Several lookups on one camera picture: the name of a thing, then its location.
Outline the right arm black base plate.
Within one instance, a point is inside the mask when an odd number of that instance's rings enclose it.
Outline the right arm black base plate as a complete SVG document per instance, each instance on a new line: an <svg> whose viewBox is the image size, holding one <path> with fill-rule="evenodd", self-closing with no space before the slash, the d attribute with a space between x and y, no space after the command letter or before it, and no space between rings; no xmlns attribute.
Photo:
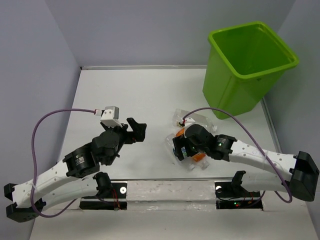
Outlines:
<svg viewBox="0 0 320 240"><path fill-rule="evenodd" d="M241 186L233 186L230 181L218 181L214 186L217 210L263 209L264 192L249 192Z"/></svg>

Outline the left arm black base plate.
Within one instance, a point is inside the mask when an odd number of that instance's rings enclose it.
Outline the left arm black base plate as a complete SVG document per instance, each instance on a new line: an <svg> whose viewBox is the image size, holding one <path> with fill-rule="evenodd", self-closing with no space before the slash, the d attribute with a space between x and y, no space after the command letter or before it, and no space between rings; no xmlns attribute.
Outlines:
<svg viewBox="0 0 320 240"><path fill-rule="evenodd" d="M79 208L82 210L118 211L127 209L126 181L113 181L112 190L104 197L87 196L80 199Z"/></svg>

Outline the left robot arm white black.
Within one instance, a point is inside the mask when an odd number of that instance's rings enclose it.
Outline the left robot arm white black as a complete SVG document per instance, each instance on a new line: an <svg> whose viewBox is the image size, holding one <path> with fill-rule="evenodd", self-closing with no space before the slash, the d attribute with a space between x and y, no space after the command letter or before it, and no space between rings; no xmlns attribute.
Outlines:
<svg viewBox="0 0 320 240"><path fill-rule="evenodd" d="M146 123L138 123L132 117L126 120L126 124L102 121L104 131L100 135L49 170L25 183L5 185L4 196L12 201L6 207L7 218L24 223L63 202L83 197L115 197L112 181L100 167L112 165L123 145L143 142L146 137Z"/></svg>

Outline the clear square bottle apple label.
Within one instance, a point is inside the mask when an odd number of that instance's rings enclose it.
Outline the clear square bottle apple label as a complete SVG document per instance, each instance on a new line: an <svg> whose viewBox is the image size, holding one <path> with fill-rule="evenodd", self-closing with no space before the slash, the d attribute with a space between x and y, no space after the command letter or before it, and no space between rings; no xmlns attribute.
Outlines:
<svg viewBox="0 0 320 240"><path fill-rule="evenodd" d="M172 123L173 126L175 127L179 127L177 126L177 121L180 121L181 119L183 119L183 117L185 115L187 115L189 112L187 110L183 110L180 108L177 108L173 114L172 117ZM195 124L199 124L201 126L203 126L208 132L210 133L215 133L218 130L217 125L215 125L213 123L212 120L210 120L208 117L197 114L197 113L192 113L191 115L187 116L186 118L192 118L195 120Z"/></svg>

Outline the clear bottle blue white label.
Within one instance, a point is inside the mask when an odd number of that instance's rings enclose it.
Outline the clear bottle blue white label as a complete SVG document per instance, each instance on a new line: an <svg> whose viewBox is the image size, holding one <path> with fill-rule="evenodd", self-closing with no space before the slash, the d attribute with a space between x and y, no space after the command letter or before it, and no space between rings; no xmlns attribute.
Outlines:
<svg viewBox="0 0 320 240"><path fill-rule="evenodd" d="M186 148L186 138L183 133L168 135L165 138L165 146L174 165L188 172L196 167L193 159L188 156L189 149Z"/></svg>

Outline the clear bottle orange label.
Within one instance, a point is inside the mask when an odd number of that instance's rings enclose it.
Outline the clear bottle orange label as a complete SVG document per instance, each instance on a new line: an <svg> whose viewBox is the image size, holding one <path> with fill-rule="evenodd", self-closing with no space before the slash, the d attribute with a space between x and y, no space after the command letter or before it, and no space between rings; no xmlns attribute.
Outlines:
<svg viewBox="0 0 320 240"><path fill-rule="evenodd" d="M196 148L185 136L185 129L179 130L172 138L172 152L180 165L188 171L195 167L205 170L209 166L207 155Z"/></svg>

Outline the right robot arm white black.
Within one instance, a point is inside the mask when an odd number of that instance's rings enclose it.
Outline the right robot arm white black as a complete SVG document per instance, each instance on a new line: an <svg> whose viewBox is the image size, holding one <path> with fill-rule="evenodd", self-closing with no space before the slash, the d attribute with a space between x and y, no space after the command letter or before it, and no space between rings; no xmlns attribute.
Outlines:
<svg viewBox="0 0 320 240"><path fill-rule="evenodd" d="M214 160L240 163L260 169L258 174L238 170L230 183L235 196L246 192L289 192L293 198L315 199L320 171L307 152L283 154L246 144L235 137L213 135L202 125L192 124L172 139L173 153L179 161L205 154Z"/></svg>

